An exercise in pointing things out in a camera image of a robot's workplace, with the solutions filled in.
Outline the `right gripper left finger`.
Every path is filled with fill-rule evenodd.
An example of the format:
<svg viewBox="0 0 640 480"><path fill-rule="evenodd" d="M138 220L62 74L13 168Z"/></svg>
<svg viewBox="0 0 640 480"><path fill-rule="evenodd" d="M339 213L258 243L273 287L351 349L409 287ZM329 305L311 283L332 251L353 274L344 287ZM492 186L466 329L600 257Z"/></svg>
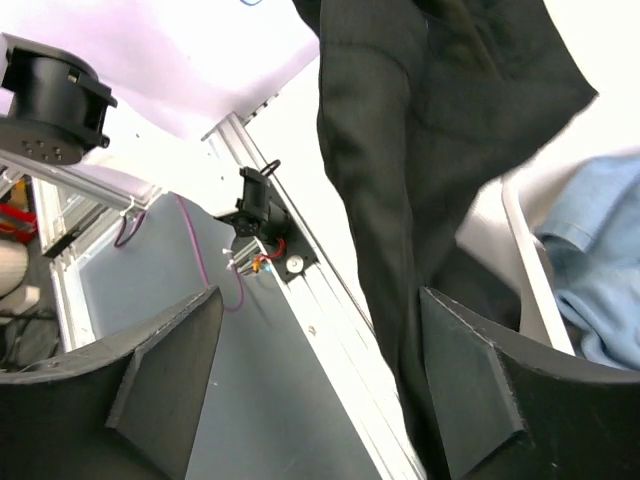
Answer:
<svg viewBox="0 0 640 480"><path fill-rule="evenodd" d="M223 319L216 287L1 376L4 479L183 479Z"/></svg>

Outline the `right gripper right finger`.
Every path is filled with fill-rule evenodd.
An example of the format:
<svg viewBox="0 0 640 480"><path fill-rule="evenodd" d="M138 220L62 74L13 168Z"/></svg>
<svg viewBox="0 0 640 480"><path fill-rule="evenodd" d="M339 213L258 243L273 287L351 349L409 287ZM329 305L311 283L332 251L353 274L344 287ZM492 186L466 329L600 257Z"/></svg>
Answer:
<svg viewBox="0 0 640 480"><path fill-rule="evenodd" d="M639 375L420 293L424 365L452 479L636 479Z"/></svg>

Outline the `blue denim skirt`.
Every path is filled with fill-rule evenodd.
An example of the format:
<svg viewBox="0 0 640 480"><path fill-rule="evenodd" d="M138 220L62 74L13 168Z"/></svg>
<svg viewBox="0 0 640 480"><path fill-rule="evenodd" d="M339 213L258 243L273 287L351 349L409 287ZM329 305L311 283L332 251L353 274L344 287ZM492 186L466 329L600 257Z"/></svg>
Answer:
<svg viewBox="0 0 640 480"><path fill-rule="evenodd" d="M580 333L579 354L638 369L638 157L588 161L555 200L537 237L553 268L558 310Z"/></svg>

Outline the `black garment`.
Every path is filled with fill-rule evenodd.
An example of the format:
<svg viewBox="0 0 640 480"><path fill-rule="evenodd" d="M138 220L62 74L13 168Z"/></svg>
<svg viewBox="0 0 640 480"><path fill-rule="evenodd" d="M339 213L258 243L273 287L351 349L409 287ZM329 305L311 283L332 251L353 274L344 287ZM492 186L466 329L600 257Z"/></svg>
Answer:
<svg viewBox="0 0 640 480"><path fill-rule="evenodd" d="M317 131L361 289L428 475L449 475L419 290L477 302L453 256L478 190L595 97L541 1L299 1L320 45Z"/></svg>

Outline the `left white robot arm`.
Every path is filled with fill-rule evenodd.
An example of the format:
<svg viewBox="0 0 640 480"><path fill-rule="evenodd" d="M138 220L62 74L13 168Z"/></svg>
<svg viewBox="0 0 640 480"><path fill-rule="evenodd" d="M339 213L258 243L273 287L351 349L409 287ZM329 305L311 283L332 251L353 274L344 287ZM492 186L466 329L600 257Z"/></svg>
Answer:
<svg viewBox="0 0 640 480"><path fill-rule="evenodd" d="M117 138L104 134L109 109L117 106L111 89L80 58L37 42L1 36L1 87L12 93L1 118L1 152L62 178L89 154L124 159L123 175L140 177L134 160L150 160L149 183L178 193L240 238L256 237L285 249L292 218L272 198L272 162L262 170L215 160L188 149L139 116Z"/></svg>

